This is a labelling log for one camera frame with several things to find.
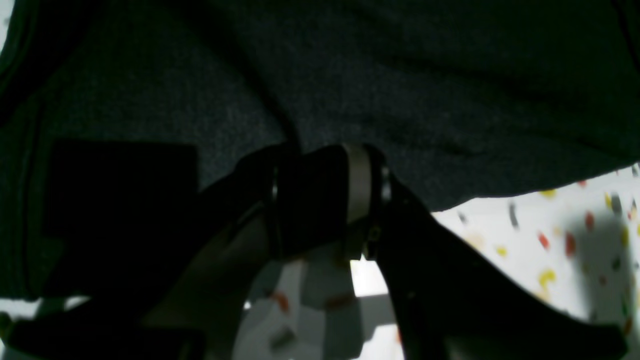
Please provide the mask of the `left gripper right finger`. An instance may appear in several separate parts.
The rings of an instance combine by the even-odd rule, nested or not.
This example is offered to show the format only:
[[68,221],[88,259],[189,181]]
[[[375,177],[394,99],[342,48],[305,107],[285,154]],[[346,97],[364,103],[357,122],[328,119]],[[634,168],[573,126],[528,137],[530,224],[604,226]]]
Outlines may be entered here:
[[345,241],[386,282],[407,360],[619,360],[614,325],[589,325],[527,294],[441,226],[380,152],[346,145]]

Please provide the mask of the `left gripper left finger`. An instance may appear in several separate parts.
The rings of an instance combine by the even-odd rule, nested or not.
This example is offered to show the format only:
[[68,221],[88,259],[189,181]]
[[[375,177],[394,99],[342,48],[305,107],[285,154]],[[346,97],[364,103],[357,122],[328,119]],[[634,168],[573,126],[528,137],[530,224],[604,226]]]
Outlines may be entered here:
[[195,167],[193,146],[56,143],[24,242],[28,281],[47,304],[88,301],[3,315],[5,346],[38,360],[201,360],[208,335],[233,335],[258,271],[345,232],[345,146],[268,146],[203,191]]

